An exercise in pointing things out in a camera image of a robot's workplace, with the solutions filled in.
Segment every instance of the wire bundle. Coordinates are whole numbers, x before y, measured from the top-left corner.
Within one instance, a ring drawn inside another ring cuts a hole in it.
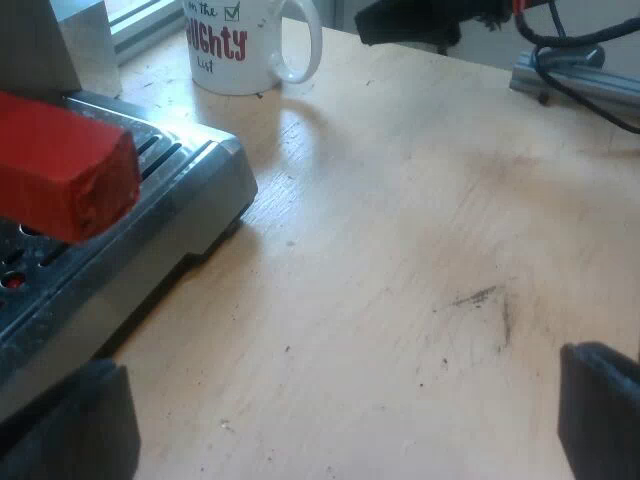
[[[513,0],[513,13],[515,14],[516,28],[518,29],[518,32],[520,32],[520,35],[522,35],[524,38],[535,45],[535,48],[533,50],[534,68],[540,78],[542,78],[542,80],[544,80],[544,82],[550,87],[564,93],[568,97],[578,102],[580,105],[586,107],[597,115],[600,115],[614,125],[617,125],[618,127],[628,132],[640,135],[640,127],[631,125],[621,118],[614,116],[611,112],[596,105],[584,95],[559,82],[554,77],[552,77],[538,61],[540,51],[544,48],[577,48],[591,46],[596,43],[608,42],[609,40],[614,40],[616,38],[624,37],[631,33],[640,31],[640,18],[631,18],[622,23],[619,23],[618,25],[607,27],[587,35],[568,37],[564,30],[564,26],[560,21],[560,15],[558,14],[555,0],[549,0],[551,17],[553,18],[553,23],[555,24],[556,30],[558,31],[558,36],[554,37],[536,34],[529,27],[529,25],[527,25],[527,22],[524,18],[525,8],[526,0]]]

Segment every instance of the black object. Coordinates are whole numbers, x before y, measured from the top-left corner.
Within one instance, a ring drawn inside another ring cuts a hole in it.
[[[558,436],[576,480],[640,478],[640,365],[599,343],[561,350]]]
[[[91,362],[0,424],[0,478],[129,480],[140,435],[129,379]]]
[[[546,3],[533,0],[529,7]],[[490,29],[511,18],[511,0],[379,0],[355,17],[367,45],[424,42],[453,46],[460,41],[460,22],[476,18]]]

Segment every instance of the metal machine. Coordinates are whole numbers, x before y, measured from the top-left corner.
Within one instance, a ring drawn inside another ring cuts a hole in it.
[[[104,3],[28,3],[39,5],[3,5],[0,89],[131,131],[142,183],[133,210],[83,245],[0,219],[0,420],[126,331],[233,232],[257,193],[234,136],[94,93],[120,88]],[[81,34],[94,40],[89,56]]]

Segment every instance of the scratch mark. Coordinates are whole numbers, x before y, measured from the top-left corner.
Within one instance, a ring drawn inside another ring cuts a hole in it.
[[[231,433],[236,433],[236,431],[229,425],[229,420],[220,420],[220,426]]]
[[[502,321],[504,322],[504,348],[506,348],[511,343],[511,329],[513,327],[513,319],[507,295],[504,296],[504,302],[502,303]]]
[[[487,298],[489,298],[489,295],[491,295],[493,292],[495,292],[497,290],[497,288],[498,288],[497,285],[494,285],[493,287],[485,288],[484,290],[480,290],[480,291],[474,293],[470,297],[461,298],[459,300],[456,300],[451,305],[453,305],[454,307],[459,307],[459,306],[464,305],[466,303],[471,303],[473,305],[478,305],[480,303],[484,303],[484,302],[487,301]]]
[[[607,153],[611,153],[611,145],[613,144],[613,137],[615,136],[615,129],[611,129],[611,135],[609,135],[609,145],[607,146]]]

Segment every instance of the wooden table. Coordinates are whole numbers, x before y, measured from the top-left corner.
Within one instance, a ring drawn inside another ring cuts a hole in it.
[[[305,27],[284,38],[303,63]],[[122,79],[236,133],[260,187],[118,354],[137,478],[571,478],[559,348],[638,355],[637,138],[330,30],[317,75],[262,98],[195,86],[183,34]]]

